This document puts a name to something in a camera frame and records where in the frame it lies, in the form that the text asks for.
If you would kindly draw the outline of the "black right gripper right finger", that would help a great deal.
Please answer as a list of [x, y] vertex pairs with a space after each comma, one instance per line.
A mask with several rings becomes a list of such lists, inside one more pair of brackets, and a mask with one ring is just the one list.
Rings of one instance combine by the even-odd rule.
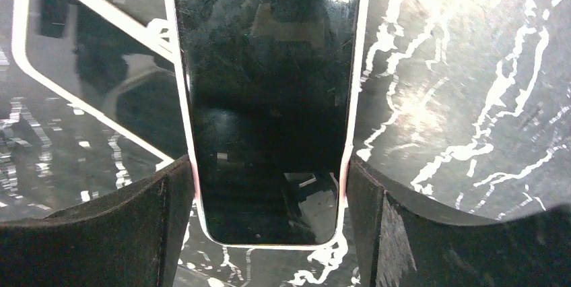
[[570, 206], [505, 222], [468, 214], [354, 156], [347, 200], [363, 286], [569, 286]]

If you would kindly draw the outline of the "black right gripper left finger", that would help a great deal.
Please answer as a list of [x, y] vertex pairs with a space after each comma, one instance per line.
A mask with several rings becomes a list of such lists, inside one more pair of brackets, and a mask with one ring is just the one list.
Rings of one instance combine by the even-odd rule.
[[195, 195], [190, 160], [42, 219], [1, 224], [2, 286], [171, 286]]

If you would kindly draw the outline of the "phone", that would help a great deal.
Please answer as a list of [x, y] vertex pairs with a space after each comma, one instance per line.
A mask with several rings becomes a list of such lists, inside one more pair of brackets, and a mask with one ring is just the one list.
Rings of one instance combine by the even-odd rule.
[[164, 0], [13, 0], [12, 55], [37, 82], [163, 160], [187, 152]]
[[368, 0], [164, 0], [197, 216], [223, 246], [341, 233]]

